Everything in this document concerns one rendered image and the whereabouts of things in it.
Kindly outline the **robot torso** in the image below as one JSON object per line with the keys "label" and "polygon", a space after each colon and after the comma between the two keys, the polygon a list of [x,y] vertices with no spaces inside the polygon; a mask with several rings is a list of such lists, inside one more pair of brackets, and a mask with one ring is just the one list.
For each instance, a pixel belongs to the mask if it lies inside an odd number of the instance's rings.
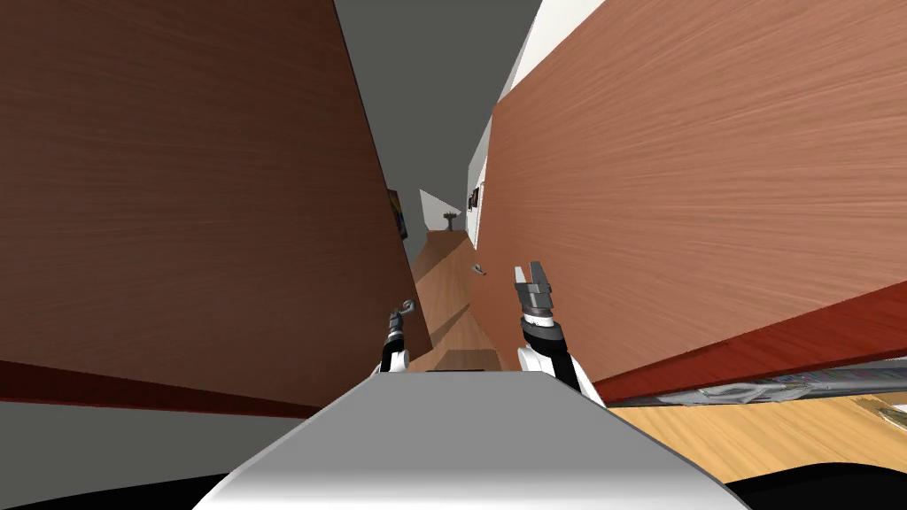
{"label": "robot torso", "polygon": [[193,510],[749,510],[541,372],[369,377]]}

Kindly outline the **brown wooden door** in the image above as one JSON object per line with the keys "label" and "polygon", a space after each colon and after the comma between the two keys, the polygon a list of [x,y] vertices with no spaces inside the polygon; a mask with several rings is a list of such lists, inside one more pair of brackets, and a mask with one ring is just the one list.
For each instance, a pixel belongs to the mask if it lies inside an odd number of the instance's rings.
{"label": "brown wooden door", "polygon": [[605,0],[494,108],[470,311],[608,402],[907,355],[907,0]]}
{"label": "brown wooden door", "polygon": [[306,418],[416,297],[333,0],[0,0],[0,401]]}

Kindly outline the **dark colourful wall picture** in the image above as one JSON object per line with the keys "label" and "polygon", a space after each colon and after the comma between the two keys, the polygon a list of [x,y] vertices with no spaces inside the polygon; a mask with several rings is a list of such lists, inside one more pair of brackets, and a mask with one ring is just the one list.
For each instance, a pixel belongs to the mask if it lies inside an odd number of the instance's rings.
{"label": "dark colourful wall picture", "polygon": [[399,231],[400,239],[407,240],[408,231],[402,210],[402,205],[399,199],[399,192],[394,189],[387,189],[387,193],[390,199],[391,211],[396,222],[396,228]]}

